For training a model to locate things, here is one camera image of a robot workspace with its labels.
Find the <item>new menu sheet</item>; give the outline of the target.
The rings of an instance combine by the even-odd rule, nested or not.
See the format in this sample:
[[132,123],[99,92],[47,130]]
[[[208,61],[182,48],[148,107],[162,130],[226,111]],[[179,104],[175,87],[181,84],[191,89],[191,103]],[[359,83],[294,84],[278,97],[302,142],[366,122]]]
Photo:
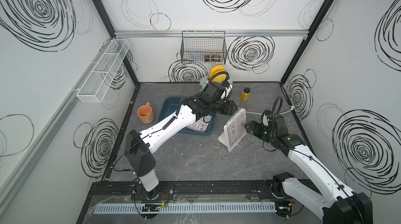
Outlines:
[[198,121],[187,126],[188,129],[196,132],[205,132],[213,117],[211,115],[204,116]]

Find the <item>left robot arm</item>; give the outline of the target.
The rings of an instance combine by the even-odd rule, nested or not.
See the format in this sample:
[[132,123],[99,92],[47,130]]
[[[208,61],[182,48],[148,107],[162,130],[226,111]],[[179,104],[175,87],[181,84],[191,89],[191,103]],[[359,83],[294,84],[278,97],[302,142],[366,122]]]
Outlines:
[[153,153],[180,130],[211,113],[234,115],[238,107],[229,99],[231,93],[232,85],[228,81],[208,82],[201,92],[182,98],[176,111],[159,123],[128,133],[124,156],[148,195],[159,192]]

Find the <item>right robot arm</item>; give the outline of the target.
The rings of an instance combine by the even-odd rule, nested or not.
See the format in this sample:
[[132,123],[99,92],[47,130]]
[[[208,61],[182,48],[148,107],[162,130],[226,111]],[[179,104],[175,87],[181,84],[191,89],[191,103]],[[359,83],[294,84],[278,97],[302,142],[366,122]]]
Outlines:
[[324,224],[371,224],[373,205],[365,193],[356,193],[323,165],[306,142],[290,134],[283,116],[265,110],[259,122],[245,124],[246,132],[270,143],[294,162],[316,186],[304,185],[289,172],[273,177],[272,194],[290,196],[313,212]]

